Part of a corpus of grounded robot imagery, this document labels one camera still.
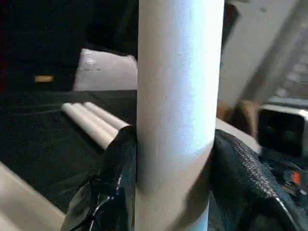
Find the white cardboard tube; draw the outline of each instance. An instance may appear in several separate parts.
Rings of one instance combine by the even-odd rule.
[[[207,229],[223,9],[140,0],[136,231]]]
[[[112,142],[113,138],[108,132],[101,129],[97,124],[88,119],[72,104],[64,103],[62,105],[62,110],[102,148],[106,149]]]
[[[124,122],[123,120],[119,119],[118,117],[114,116],[113,114],[105,111],[104,109],[100,108],[99,106],[91,102],[86,102],[84,103],[84,105],[90,111],[92,111],[94,114],[102,118],[104,121],[106,121],[108,124],[116,128],[117,130],[120,130],[121,128],[128,126],[128,123]]]
[[[90,120],[92,120],[94,123],[96,123],[98,126],[100,126],[103,130],[108,132],[112,139],[116,137],[118,134],[118,130],[112,127],[111,125],[107,124],[103,119],[98,117],[97,115],[93,114],[91,111],[89,111],[86,107],[81,105],[80,103],[73,104],[73,107],[78,108],[84,115],[86,115]]]

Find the cardboard tube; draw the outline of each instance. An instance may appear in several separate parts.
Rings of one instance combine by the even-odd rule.
[[[136,231],[204,231],[224,0],[140,0]]]
[[[84,105],[90,111],[92,111],[94,114],[102,118],[104,121],[106,121],[108,124],[116,128],[117,130],[120,130],[121,128],[128,126],[128,123],[124,122],[123,120],[119,119],[118,117],[114,116],[113,114],[105,111],[104,109],[100,108],[99,106],[91,102],[86,102],[84,103]]]
[[[93,121],[88,119],[80,110],[75,108],[70,103],[64,103],[62,105],[62,111],[64,111],[82,130],[85,131],[98,145],[103,149],[106,149],[111,143],[113,138],[111,135],[97,126]]]
[[[96,123],[98,126],[100,126],[103,130],[109,133],[111,135],[112,139],[116,137],[118,134],[118,130],[116,130],[111,125],[107,124],[103,119],[98,117],[97,115],[93,114],[91,111],[89,111],[86,107],[81,105],[80,103],[73,104],[73,107],[78,108],[84,115],[86,115],[90,120],[92,120],[94,123]]]

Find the white surface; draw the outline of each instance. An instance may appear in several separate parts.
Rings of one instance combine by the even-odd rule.
[[[196,225],[207,217],[206,185],[193,211],[186,199],[214,139],[223,6],[140,0],[136,231],[207,226]]]
[[[58,231],[64,214],[0,162],[0,231]]]
[[[116,137],[118,134],[118,130],[112,127],[110,124],[108,124],[106,121],[98,117],[97,115],[93,114],[91,111],[89,111],[86,107],[81,105],[80,103],[75,103],[73,105],[74,107],[77,107],[80,111],[83,112],[84,115],[86,115],[90,120],[92,120],[94,123],[96,123],[98,126],[100,126],[103,130],[109,133],[111,135],[112,139]]]
[[[74,90],[136,90],[137,62],[133,56],[82,49]]]
[[[103,149],[106,149],[112,142],[113,138],[108,132],[97,126],[96,123],[72,104],[64,103],[62,110]]]
[[[106,121],[108,124],[110,124],[112,127],[114,127],[117,130],[120,130],[123,127],[128,126],[128,123],[124,122],[123,120],[119,119],[118,117],[114,116],[113,114],[105,111],[101,107],[91,102],[86,102],[84,103],[84,105],[91,112],[93,112],[94,114],[102,118],[104,121]]]
[[[218,98],[234,106],[298,0],[233,2],[240,18],[225,45]]]
[[[243,141],[248,147],[250,147],[252,150],[254,150],[257,153],[260,153],[261,147],[260,145],[256,142],[256,140],[247,135],[246,133],[236,129],[235,127],[231,126],[230,124],[227,124],[226,122],[216,119],[216,129],[223,130],[229,134],[234,135],[241,141]]]

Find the black mesh fabric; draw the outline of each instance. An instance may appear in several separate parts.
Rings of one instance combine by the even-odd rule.
[[[245,143],[217,130],[212,158],[213,194],[226,231],[307,230],[307,218]]]

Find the paper tube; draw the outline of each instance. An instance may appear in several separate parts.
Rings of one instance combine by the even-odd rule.
[[[108,132],[101,129],[99,126],[97,126],[97,124],[88,119],[72,104],[64,103],[62,105],[62,110],[102,148],[106,149],[113,140]]]
[[[97,115],[93,114],[91,111],[89,111],[86,107],[81,105],[80,103],[73,104],[74,107],[78,108],[84,115],[86,115],[90,120],[92,120],[94,123],[96,123],[98,126],[100,126],[103,130],[109,133],[111,135],[112,139],[116,137],[118,134],[118,130],[116,130],[111,125],[107,124],[103,119],[98,117]]]
[[[140,0],[136,231],[204,231],[224,0]]]
[[[84,105],[90,111],[92,111],[94,114],[102,118],[104,121],[106,121],[108,124],[116,128],[117,130],[120,130],[121,128],[128,126],[128,123],[124,122],[123,120],[119,119],[118,117],[114,116],[113,114],[105,111],[104,109],[100,108],[99,106],[91,102],[86,102],[84,103]]]

